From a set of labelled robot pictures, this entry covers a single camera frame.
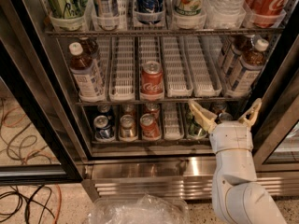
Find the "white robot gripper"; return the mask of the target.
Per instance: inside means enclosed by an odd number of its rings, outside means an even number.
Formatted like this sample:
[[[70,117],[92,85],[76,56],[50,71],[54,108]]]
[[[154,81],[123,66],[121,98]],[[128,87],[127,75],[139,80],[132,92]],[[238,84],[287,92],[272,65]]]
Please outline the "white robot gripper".
[[[200,106],[194,100],[188,102],[189,109],[195,121],[208,133],[212,150],[215,154],[231,149],[244,149],[252,151],[253,142],[250,128],[255,124],[262,99],[257,98],[251,107],[238,119],[216,123],[217,115]]]

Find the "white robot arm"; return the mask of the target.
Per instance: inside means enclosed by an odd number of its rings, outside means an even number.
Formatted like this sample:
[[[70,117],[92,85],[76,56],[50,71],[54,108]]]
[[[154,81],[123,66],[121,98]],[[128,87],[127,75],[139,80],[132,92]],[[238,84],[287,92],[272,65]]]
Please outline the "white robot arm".
[[[237,120],[218,124],[217,115],[190,100],[195,121],[209,133],[216,155],[212,179],[212,206],[227,224],[287,224],[268,191],[257,183],[252,157],[251,127],[258,118],[262,100],[256,99]]]

